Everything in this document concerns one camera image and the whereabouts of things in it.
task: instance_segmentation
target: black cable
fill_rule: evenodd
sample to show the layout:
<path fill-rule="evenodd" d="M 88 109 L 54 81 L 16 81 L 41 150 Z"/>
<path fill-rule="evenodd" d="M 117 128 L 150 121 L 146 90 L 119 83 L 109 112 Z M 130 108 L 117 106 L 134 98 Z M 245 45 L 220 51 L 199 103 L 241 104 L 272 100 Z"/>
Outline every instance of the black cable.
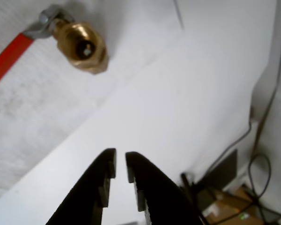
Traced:
<path fill-rule="evenodd" d="M 207 171 L 205 172 L 204 176 L 208 175 L 212 169 L 214 168 L 214 166 L 221 160 L 221 158 L 223 158 L 223 156 L 234 146 L 236 145 L 238 142 L 240 142 L 242 139 L 244 139 L 251 131 L 252 126 L 251 126 L 251 122 L 249 121 L 249 129 L 237 140 L 235 140 L 232 144 L 230 144 L 224 151 L 223 153 L 211 164 L 211 166 L 207 169 Z"/>
<path fill-rule="evenodd" d="M 272 107 L 274 98 L 276 96 L 276 92 L 278 90 L 278 85 L 279 85 L 280 78 L 281 78 L 281 55 L 280 55 L 280 62 L 279 62 L 279 68 L 278 68 L 278 75 L 277 75 L 276 85 L 274 87 L 274 90 L 273 90 L 272 96 L 270 98 L 270 101 L 269 101 L 268 105 L 266 106 L 266 110 L 265 110 L 265 112 L 263 114 L 263 117 L 261 118 L 261 121 L 259 122 L 259 127 L 258 127 L 257 134 L 256 134 L 255 146 L 257 146 L 257 144 L 259 142 L 259 139 L 260 139 L 263 127 L 264 127 L 264 125 L 266 123 L 266 119 L 267 119 L 268 114 L 270 112 L 270 109 Z"/>
<path fill-rule="evenodd" d="M 254 186 L 254 182 L 253 182 L 253 178 L 252 178 L 252 173 L 251 173 L 251 166 L 252 166 L 253 162 L 254 162 L 258 157 L 263 157 L 263 158 L 266 160 L 267 165 L 268 165 L 268 177 L 267 177 L 266 185 L 265 185 L 265 187 L 263 188 L 262 192 L 261 192 L 259 195 L 256 193 L 256 189 L 255 189 L 255 186 Z M 222 219 L 222 220 L 220 220 L 220 221 L 218 221 L 218 222 L 216 222 L 216 223 L 214 223 L 214 224 L 211 224 L 211 225 L 218 225 L 218 224 L 221 224 L 221 223 L 223 223 L 223 222 L 226 222 L 226 221 L 228 221 L 228 220 L 230 220 L 230 219 L 232 219 L 232 218 L 234 218 L 234 217 L 237 217 L 237 216 L 239 216 L 240 214 L 242 214 L 244 211 L 246 211 L 247 209 L 249 209 L 249 208 L 250 208 L 251 206 L 253 206 L 253 205 L 257 205 L 257 206 L 258 206 L 258 209 L 259 209 L 259 211 L 260 211 L 262 220 L 263 220 L 263 222 L 264 222 L 265 224 L 267 224 L 266 218 L 265 218 L 264 213 L 263 213 L 263 211 L 262 211 L 262 206 L 261 206 L 261 204 L 259 203 L 259 199 L 260 199 L 260 198 L 263 196 L 263 194 L 266 192 L 266 189 L 267 189 L 267 187 L 268 187 L 268 184 L 269 184 L 269 182 L 270 182 L 270 180 L 271 180 L 271 176 L 272 176 L 272 167 L 271 167 L 271 162 L 270 162 L 268 156 L 265 155 L 265 154 L 263 154 L 263 153 L 258 153 L 258 154 L 256 154 L 256 155 L 254 155 L 254 156 L 251 158 L 250 162 L 249 162 L 248 174 L 249 174 L 249 179 L 250 179 L 252 191 L 253 191 L 253 194 L 255 195 L 255 199 L 253 200 L 253 202 L 252 202 L 251 204 L 249 204 L 247 207 L 245 207 L 243 210 L 241 210 L 239 213 L 237 213 L 237 214 L 235 214 L 235 215 L 232 215 L 232 216 L 230 216 L 230 217 L 227 217 L 227 218 L 225 218 L 225 219 Z"/>

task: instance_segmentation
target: red handle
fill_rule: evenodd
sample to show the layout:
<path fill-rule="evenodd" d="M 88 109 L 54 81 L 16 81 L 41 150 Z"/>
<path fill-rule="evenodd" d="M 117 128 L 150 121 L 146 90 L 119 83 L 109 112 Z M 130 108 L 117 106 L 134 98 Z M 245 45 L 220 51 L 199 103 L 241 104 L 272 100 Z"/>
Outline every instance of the red handle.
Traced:
<path fill-rule="evenodd" d="M 0 80 L 33 40 L 20 33 L 0 54 Z"/>

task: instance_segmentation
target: brass valve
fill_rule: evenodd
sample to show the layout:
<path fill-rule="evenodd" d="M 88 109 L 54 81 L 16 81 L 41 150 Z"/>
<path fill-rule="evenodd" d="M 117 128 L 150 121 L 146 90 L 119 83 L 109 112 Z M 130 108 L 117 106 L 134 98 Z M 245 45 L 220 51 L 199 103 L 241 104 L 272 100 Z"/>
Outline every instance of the brass valve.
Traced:
<path fill-rule="evenodd" d="M 39 23 L 23 32 L 29 39 L 57 40 L 57 46 L 76 68 L 93 74 L 104 72 L 108 66 L 108 53 L 104 39 L 87 22 L 74 18 L 58 5 L 51 5 L 39 15 Z"/>
<path fill-rule="evenodd" d="M 105 42 L 88 23 L 56 18 L 49 29 L 58 48 L 74 67 L 93 74 L 107 69 L 109 57 Z"/>

